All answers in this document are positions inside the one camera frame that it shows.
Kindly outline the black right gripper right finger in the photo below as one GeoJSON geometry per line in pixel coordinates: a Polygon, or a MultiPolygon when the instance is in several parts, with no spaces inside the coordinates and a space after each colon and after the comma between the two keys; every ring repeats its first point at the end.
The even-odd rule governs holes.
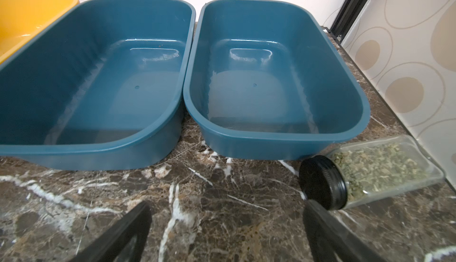
{"type": "Polygon", "coordinates": [[[305,201],[303,223],[315,262],[384,262],[314,200],[305,201]]]}

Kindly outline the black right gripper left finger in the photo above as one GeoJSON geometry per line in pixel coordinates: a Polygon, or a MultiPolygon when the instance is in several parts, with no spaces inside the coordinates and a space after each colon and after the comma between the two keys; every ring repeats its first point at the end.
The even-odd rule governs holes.
{"type": "Polygon", "coordinates": [[[77,254],[73,262],[139,262],[152,224],[152,212],[142,201],[98,239],[77,254]]]}

